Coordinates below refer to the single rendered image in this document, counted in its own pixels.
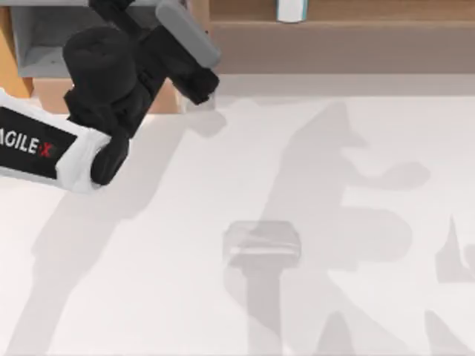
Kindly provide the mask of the grey pierced drawer inside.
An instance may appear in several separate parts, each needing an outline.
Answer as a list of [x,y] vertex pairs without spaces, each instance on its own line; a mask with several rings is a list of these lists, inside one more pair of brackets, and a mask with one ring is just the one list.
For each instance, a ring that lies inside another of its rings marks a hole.
[[67,78],[62,46],[73,34],[102,23],[88,0],[12,0],[7,6],[21,77]]

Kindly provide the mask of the white and teal book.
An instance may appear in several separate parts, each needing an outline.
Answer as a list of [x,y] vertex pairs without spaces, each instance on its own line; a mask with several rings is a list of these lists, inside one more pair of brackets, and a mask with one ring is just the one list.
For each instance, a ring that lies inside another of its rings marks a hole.
[[300,23],[307,19],[308,0],[277,0],[276,19],[281,23]]

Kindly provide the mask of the wooden shelf cabinet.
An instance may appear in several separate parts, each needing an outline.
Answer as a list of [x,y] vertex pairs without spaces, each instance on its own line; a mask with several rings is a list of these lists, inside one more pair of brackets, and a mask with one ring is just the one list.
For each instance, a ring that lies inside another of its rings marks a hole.
[[475,0],[307,0],[304,22],[277,0],[187,0],[226,74],[475,73]]

